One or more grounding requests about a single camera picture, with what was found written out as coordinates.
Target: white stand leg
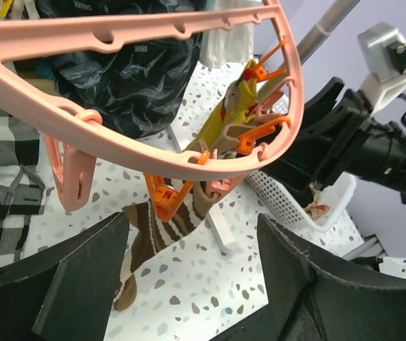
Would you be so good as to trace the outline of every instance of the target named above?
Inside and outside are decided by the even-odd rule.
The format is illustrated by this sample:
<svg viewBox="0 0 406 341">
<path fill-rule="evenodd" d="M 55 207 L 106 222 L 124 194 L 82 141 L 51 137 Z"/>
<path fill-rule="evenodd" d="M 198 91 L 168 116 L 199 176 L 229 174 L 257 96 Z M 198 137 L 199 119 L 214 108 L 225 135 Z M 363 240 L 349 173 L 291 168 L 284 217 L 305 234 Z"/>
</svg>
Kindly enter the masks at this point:
<svg viewBox="0 0 406 341">
<path fill-rule="evenodd" d="M 178 124 L 176 120 L 169 126 L 168 130 L 176 146 L 176 150 L 180 153 L 191 141 L 188 140 L 182 129 L 176 128 L 177 126 Z M 218 247 L 223 253 L 229 254 L 239 247 L 239 244 L 235 241 L 230 227 L 223 217 L 222 210 L 218 205 L 214 205 L 210 209 L 206 219 L 210 225 L 212 233 L 214 234 Z"/>
</svg>

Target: pink plastic hanger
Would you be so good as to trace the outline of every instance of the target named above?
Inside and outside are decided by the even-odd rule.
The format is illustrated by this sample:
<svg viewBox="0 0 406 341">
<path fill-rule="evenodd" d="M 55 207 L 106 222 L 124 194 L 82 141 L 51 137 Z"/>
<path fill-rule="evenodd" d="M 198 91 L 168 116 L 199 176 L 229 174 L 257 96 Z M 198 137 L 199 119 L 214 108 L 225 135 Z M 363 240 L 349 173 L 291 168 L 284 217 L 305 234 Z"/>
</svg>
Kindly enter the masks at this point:
<svg viewBox="0 0 406 341">
<path fill-rule="evenodd" d="M 0 108 L 47 135 L 50 162 L 66 210 L 79 209 L 87 202 L 97 157 L 143 173 L 159 171 L 166 178 L 202 181 L 245 175 L 276 160 L 289 148 L 304 110 L 301 65 L 278 0 L 263 3 L 265 6 L 219 12 L 0 21 Z M 192 33 L 214 28 L 229 30 L 240 23 L 265 19 L 271 19 L 280 40 L 288 41 L 282 50 L 288 77 L 293 79 L 289 83 L 289 116 L 293 124 L 285 126 L 267 148 L 255 147 L 249 156 L 235 160 L 210 159 L 198 165 L 188 161 L 200 159 L 201 153 L 176 154 L 129 139 L 103 127 L 97 112 L 44 94 L 2 65 L 76 50 L 114 53 L 126 43 L 168 37 L 187 39 Z M 56 141 L 67 145 L 63 161 L 55 148 Z"/>
</svg>

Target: brown striped sock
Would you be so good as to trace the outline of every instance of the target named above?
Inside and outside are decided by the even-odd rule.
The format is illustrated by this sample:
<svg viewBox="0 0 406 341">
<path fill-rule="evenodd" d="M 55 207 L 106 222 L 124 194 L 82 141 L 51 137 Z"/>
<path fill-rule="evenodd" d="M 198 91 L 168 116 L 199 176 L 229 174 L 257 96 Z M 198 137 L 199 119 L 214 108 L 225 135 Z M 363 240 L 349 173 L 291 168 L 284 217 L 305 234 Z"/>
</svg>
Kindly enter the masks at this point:
<svg viewBox="0 0 406 341">
<path fill-rule="evenodd" d="M 205 146 L 198 142 L 192 149 L 204 151 Z M 183 185 L 182 180 L 165 179 L 165 182 L 176 189 L 182 188 Z M 134 302 L 137 294 L 134 272 L 161 250 L 193 232 L 217 199 L 204 193 L 203 183 L 195 183 L 170 222 L 163 222 L 156 217 L 150 200 L 124 208 L 130 223 L 138 229 L 138 235 L 125 254 L 119 289 L 114 297 L 115 310 L 122 311 Z"/>
</svg>

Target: yellow garment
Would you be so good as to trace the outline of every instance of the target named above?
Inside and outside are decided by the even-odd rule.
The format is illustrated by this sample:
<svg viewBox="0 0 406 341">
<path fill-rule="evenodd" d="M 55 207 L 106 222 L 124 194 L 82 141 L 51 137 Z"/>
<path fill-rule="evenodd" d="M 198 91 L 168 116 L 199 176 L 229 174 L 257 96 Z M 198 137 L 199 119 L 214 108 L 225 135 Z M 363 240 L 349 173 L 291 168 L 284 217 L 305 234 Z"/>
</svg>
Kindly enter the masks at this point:
<svg viewBox="0 0 406 341">
<path fill-rule="evenodd" d="M 228 87 L 224 98 L 212 111 L 194 141 L 203 139 L 211 149 L 227 124 L 248 124 L 254 119 L 254 116 L 250 115 L 250 107 L 256 103 L 257 79 L 254 77 L 249 80 L 243 79 L 245 70 L 254 66 L 256 62 L 251 60 L 245 66 L 239 80 Z"/>
<path fill-rule="evenodd" d="M 3 0 L 0 1 L 0 19 L 6 17 L 7 13 L 10 11 L 13 0 Z"/>
</svg>

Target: white cloth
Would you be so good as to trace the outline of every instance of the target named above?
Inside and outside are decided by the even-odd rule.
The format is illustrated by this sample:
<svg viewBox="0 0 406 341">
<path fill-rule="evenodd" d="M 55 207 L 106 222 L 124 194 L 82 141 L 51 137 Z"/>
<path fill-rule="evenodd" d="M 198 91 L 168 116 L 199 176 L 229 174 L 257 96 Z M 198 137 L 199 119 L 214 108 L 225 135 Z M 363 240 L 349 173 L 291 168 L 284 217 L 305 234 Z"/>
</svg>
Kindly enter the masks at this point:
<svg viewBox="0 0 406 341">
<path fill-rule="evenodd" d="M 212 0 L 208 11 L 223 11 L 250 7 L 253 0 Z M 253 23 L 236 25 L 231 31 L 206 31 L 201 43 L 200 62 L 206 67 L 219 68 L 225 63 L 245 63 L 253 56 Z"/>
<path fill-rule="evenodd" d="M 23 18 L 24 7 L 26 7 L 29 19 L 36 20 L 40 18 L 40 14 L 38 14 L 35 6 L 35 0 L 15 0 L 11 7 L 11 19 L 21 20 Z"/>
</svg>

